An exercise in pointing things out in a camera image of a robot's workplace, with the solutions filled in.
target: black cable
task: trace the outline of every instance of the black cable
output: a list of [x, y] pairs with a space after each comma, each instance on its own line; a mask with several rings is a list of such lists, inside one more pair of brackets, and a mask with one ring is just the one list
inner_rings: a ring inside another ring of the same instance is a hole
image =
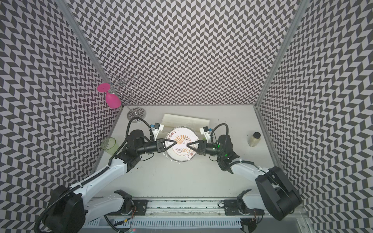
[[80, 186], [76, 186], [72, 189], [70, 189], [69, 191], [67, 191], [65, 194], [63, 194], [62, 196], [60, 196], [59, 198], [57, 198], [57, 200], [55, 200], [52, 204], [50, 204], [38, 217], [38, 219], [36, 219], [35, 221], [35, 225], [34, 225], [34, 232], [35, 233], [51, 233], [51, 232], [43, 232], [40, 230], [40, 224], [41, 224], [41, 221], [42, 219], [45, 217], [45, 215], [48, 213], [48, 211], [50, 211], [50, 209], [52, 209], [53, 206], [55, 206], [62, 198], [70, 195], [72, 192], [74, 192], [75, 190], [79, 189]]
[[146, 126], [149, 128], [150, 140], [154, 141], [154, 134], [153, 134], [153, 131], [151, 130], [150, 125], [141, 117], [133, 117], [132, 119], [129, 120], [128, 125], [127, 125], [127, 130], [126, 130], [126, 138], [128, 136], [128, 133], [129, 133], [129, 127], [131, 126], [132, 121], [135, 120], [135, 119], [138, 119], [138, 120], [140, 120], [140, 121], [142, 121], [146, 124]]
[[151, 159], [151, 158], [153, 158], [153, 156], [154, 156], [154, 153], [151, 153], [151, 154], [153, 154], [150, 158], [147, 158], [147, 159], [145, 159], [145, 160], [141, 160], [142, 159], [142, 156], [140, 157], [140, 162], [144, 162], [144, 161], [147, 161], [147, 160], [149, 160], [149, 159]]
[[111, 166], [111, 164], [112, 164], [112, 160], [113, 160], [113, 158], [118, 154], [118, 152], [121, 150], [121, 148], [126, 144], [126, 142], [127, 142], [127, 137], [126, 137], [126, 139], [124, 139], [124, 142], [118, 147], [118, 149], [115, 151], [115, 153], [110, 157], [110, 159], [109, 159], [109, 162], [108, 162], [108, 165], [109, 165], [109, 167]]
[[228, 129], [228, 125], [226, 123], [221, 123], [221, 124], [218, 124], [212, 131], [211, 131], [211, 134], [210, 134], [210, 139], [212, 138], [212, 134], [215, 132], [215, 130], [217, 130], [220, 126], [225, 126], [226, 128], [226, 132], [225, 132], [225, 141], [224, 141], [224, 145], [222, 148], [225, 147], [225, 144], [227, 143], [227, 140], [228, 140], [228, 133], [229, 133], [229, 129]]
[[211, 161], [213, 161], [213, 162], [216, 162], [216, 161], [217, 161], [217, 160], [212, 160], [212, 159], [211, 159], [211, 155], [209, 156], [209, 159], [210, 159]]
[[261, 219], [260, 220], [259, 220], [259, 217], [258, 217], [257, 224], [259, 224], [262, 220], [263, 220], [263, 215], [261, 215]]
[[[127, 125], [127, 131], [126, 131], [126, 139], [124, 140], [124, 142], [120, 145], [120, 147], [115, 151], [115, 153], [110, 157], [109, 159], [109, 162], [108, 162], [108, 165], [110, 167], [111, 163], [112, 163], [112, 160], [115, 158], [115, 156], [117, 155], [117, 153], [120, 151], [120, 149], [126, 144], [127, 142], [127, 136], [128, 136], [128, 133], [129, 133], [129, 127], [131, 126], [131, 123], [133, 120], [135, 119], [139, 119], [141, 120], [142, 122], [144, 122], [148, 128], [149, 128], [149, 131], [150, 131], [150, 140], [151, 141], [154, 141], [154, 134], [153, 134], [153, 131], [151, 130], [151, 127], [150, 125], [142, 118], [140, 117], [133, 117], [132, 119], [129, 120], [129, 123]], [[55, 206], [61, 199], [63, 199], [64, 197], [70, 195], [72, 192], [74, 192], [75, 190], [83, 187], [85, 184], [91, 182], [92, 180], [96, 179], [97, 177], [99, 177], [100, 175], [102, 175], [104, 172], [106, 172], [109, 167], [105, 167], [101, 172], [97, 173], [96, 175], [94, 175], [93, 177], [89, 178], [88, 180], [86, 181], [83, 181], [81, 183], [81, 185], [77, 185], [75, 186], [74, 188], [70, 189], [69, 191], [67, 191], [65, 194], [62, 194], [61, 196], [59, 196], [52, 204], [50, 204], [38, 217], [38, 219], [36, 219], [35, 221], [35, 225], [34, 225], [34, 231], [35, 233], [47, 233], [47, 232], [42, 232], [40, 230], [40, 224], [41, 224], [41, 221], [43, 220], [43, 218], [45, 217], [45, 215], [50, 211], [50, 209], [52, 209], [53, 206]], [[105, 215], [104, 216], [106, 221], [109, 223], [109, 220], [107, 219], [107, 216]]]
[[96, 179], [97, 177], [99, 177], [100, 175], [102, 175], [104, 172], [106, 172], [107, 170], [109, 169], [109, 167], [105, 167], [102, 171], [100, 171], [99, 173], [97, 173], [96, 175], [92, 176], [91, 178], [89, 178], [88, 180], [84, 181], [81, 183], [81, 185], [77, 185], [75, 186], [74, 188], [68, 190], [66, 193], [62, 194], [60, 197], [57, 198], [57, 200], [55, 200], [54, 202], [52, 202], [52, 204], [50, 204], [38, 217], [38, 219], [36, 219], [35, 221], [35, 225], [34, 225], [34, 231], [35, 233], [45, 233], [45, 232], [42, 232], [40, 230], [40, 224], [41, 224], [41, 221], [43, 220], [43, 218], [45, 217], [45, 215], [50, 211], [50, 209], [52, 209], [53, 206], [55, 206], [61, 199], [63, 199], [64, 197], [70, 195], [72, 192], [74, 192], [75, 190], [77, 189], [80, 189], [81, 187], [83, 187], [85, 184], [91, 182], [92, 180]]
[[108, 162], [108, 165], [110, 166], [112, 164], [112, 160], [115, 158], [115, 156], [117, 155], [117, 153], [121, 150], [121, 148], [126, 144], [127, 142], [127, 137], [128, 137], [128, 133], [129, 133], [129, 127], [131, 126], [131, 123], [133, 120], [135, 119], [139, 119], [141, 120], [142, 122], [144, 122], [146, 124], [146, 126], [149, 128], [149, 131], [150, 131], [150, 140], [151, 141], [154, 141], [154, 134], [153, 134], [153, 131], [151, 130], [151, 127], [150, 125], [142, 118], [140, 117], [133, 117], [132, 119], [129, 120], [128, 122], [128, 125], [127, 125], [127, 130], [126, 130], [126, 139], [124, 140], [124, 142], [120, 145], [120, 147], [116, 150], [116, 152], [110, 157], [109, 159], [109, 162]]
[[122, 231], [120, 231], [118, 228], [116, 228], [110, 221], [109, 221], [109, 219], [107, 218], [107, 215], [105, 214], [104, 215], [104, 218], [105, 218], [105, 220], [106, 220], [106, 222], [109, 224], [109, 226], [114, 230], [114, 231], [116, 231], [116, 232], [118, 232], [118, 233], [125, 233], [125, 232], [122, 232]]
[[264, 172], [265, 173], [265, 171], [263, 171], [263, 170], [260, 170], [255, 164], [253, 164], [259, 171], [262, 171], [262, 172]]
[[212, 144], [214, 144], [214, 140], [213, 140], [214, 138], [212, 137], [212, 134], [210, 135], [210, 140], [211, 140], [211, 143]]
[[132, 218], [132, 217], [129, 217], [128, 219], [125, 219], [125, 220], [123, 220], [123, 221], [117, 222], [116, 224], [114, 224], [114, 226], [116, 227], [116, 226], [122, 225], [123, 223], [128, 222], [128, 220], [130, 220], [131, 218]]
[[136, 212], [136, 206], [135, 206], [135, 210], [132, 212], [132, 219], [131, 219], [131, 222], [130, 222], [130, 224], [129, 224], [129, 228], [131, 229], [131, 227], [132, 227], [132, 223], [133, 223], [133, 221], [134, 221], [134, 218], [135, 218], [135, 216], [134, 216], [134, 214], [135, 214], [135, 212]]

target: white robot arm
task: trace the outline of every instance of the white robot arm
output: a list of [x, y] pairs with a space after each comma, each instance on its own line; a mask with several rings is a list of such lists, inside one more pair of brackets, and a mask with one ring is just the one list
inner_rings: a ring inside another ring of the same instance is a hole
[[[111, 181], [134, 168], [140, 161], [140, 155], [164, 152], [176, 144], [176, 141], [156, 139], [162, 125], [156, 124], [151, 128], [145, 121], [151, 132], [150, 140], [141, 130], [134, 130], [128, 135], [131, 121], [127, 127], [124, 143], [110, 158], [107, 166], [68, 188], [59, 186], [52, 192], [48, 207], [35, 221], [36, 233], [41, 232], [41, 221], [54, 233], [76, 233], [85, 223], [108, 213], [117, 211], [123, 214], [130, 213], [132, 196], [122, 190], [117, 190], [110, 196], [91, 199]], [[206, 137], [215, 131], [215, 129], [209, 131], [207, 127], [202, 129]], [[170, 141], [172, 144], [166, 147], [165, 141]], [[197, 149], [191, 147], [196, 143], [198, 143]], [[266, 209], [274, 218], [281, 220], [301, 203], [299, 193], [280, 168], [258, 167], [253, 162], [239, 159], [239, 156], [233, 152], [228, 130], [215, 144], [199, 140], [187, 144], [187, 147], [202, 155], [217, 156], [217, 163], [221, 170], [241, 175], [257, 184], [260, 195], [249, 195], [247, 190], [246, 193], [238, 196], [242, 213], [248, 209]]]

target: green plastic cup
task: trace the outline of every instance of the green plastic cup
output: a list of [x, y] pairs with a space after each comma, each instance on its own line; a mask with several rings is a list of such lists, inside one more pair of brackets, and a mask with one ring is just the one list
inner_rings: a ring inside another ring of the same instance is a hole
[[113, 155], [118, 149], [118, 144], [115, 138], [107, 138], [101, 143], [101, 149], [106, 151], [108, 154]]

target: jar lid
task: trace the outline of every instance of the jar lid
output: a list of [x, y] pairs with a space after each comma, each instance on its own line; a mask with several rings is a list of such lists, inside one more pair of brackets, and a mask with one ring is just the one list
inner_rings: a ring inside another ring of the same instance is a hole
[[259, 133], [259, 132], [255, 132], [255, 133], [253, 134], [253, 136], [254, 136], [254, 138], [260, 138], [260, 133]]

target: white table surface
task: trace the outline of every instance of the white table surface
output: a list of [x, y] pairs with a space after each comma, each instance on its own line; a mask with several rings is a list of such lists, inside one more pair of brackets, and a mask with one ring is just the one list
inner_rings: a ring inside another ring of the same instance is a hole
[[[197, 117], [210, 120], [210, 128], [220, 123], [227, 123], [233, 150], [243, 160], [255, 162], [261, 167], [271, 168], [273, 162], [266, 142], [262, 137], [256, 147], [250, 147], [248, 138], [254, 132], [262, 131], [253, 106], [142, 106], [147, 112], [145, 120], [149, 124], [161, 123], [165, 113]], [[119, 145], [125, 139], [128, 124], [125, 108], [114, 128], [112, 137]], [[130, 132], [141, 129], [149, 137], [144, 123], [132, 123]], [[216, 136], [225, 134], [225, 127], [216, 131]], [[104, 152], [97, 169], [107, 165], [110, 155]], [[115, 190], [122, 189], [133, 197], [236, 197], [243, 190], [253, 189], [251, 193], [259, 193], [256, 184], [236, 174], [222, 171], [217, 162], [208, 156], [195, 155], [187, 162], [171, 162], [162, 153], [139, 162], [135, 168], [117, 178], [103, 188], [96, 196], [107, 196]]]

